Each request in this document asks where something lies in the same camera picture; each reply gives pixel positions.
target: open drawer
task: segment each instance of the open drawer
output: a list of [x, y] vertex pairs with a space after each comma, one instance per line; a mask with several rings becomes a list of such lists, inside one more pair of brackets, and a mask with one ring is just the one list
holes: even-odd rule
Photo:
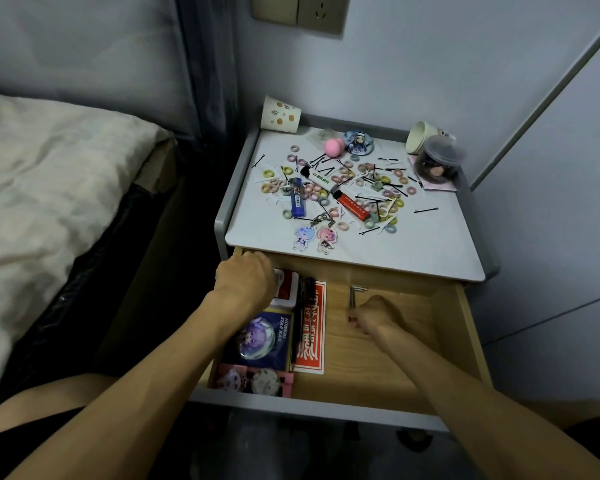
[[[235, 253], [241, 252], [241, 248], [235, 249]], [[387, 269], [266, 254], [274, 267], [292, 269], [303, 276], [327, 282], [324, 375], [296, 373], [293, 399], [220, 390], [205, 394], [200, 389], [211, 385], [215, 375], [214, 363], [205, 374], [208, 383], [199, 385], [192, 400], [396, 426], [444, 429], [438, 418], [427, 421], [421, 416], [434, 415], [435, 411], [397, 365], [367, 335], [348, 323], [346, 307], [350, 285], [368, 288], [367, 292], [357, 294], [359, 304], [373, 294], [387, 298], [400, 310], [406, 330], [463, 371], [485, 384], [491, 384], [461, 284], [444, 278]]]

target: floor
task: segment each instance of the floor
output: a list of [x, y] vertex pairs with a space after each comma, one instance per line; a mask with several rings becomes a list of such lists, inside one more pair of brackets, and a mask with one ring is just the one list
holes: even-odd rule
[[222, 435], [198, 445], [192, 480], [481, 479], [462, 447], [435, 435], [422, 453], [405, 448], [396, 428], [290, 419], [233, 410]]

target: blue lighter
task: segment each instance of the blue lighter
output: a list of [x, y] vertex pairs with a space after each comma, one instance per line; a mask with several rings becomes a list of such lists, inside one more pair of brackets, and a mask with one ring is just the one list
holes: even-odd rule
[[291, 184], [291, 215], [293, 217], [304, 217], [304, 200], [302, 200], [302, 178], [290, 178]]

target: pink egg-shaped sponge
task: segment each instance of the pink egg-shaped sponge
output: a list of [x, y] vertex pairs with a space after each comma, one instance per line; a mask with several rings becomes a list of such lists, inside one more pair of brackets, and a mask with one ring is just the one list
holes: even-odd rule
[[329, 158], [337, 158], [344, 152], [344, 140], [331, 138], [324, 144], [324, 152]]

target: bed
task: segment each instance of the bed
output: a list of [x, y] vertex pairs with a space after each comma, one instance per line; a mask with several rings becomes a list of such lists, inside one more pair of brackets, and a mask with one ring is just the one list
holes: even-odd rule
[[121, 305], [183, 185], [174, 154], [135, 116], [0, 95], [0, 402], [79, 373], [134, 308]]

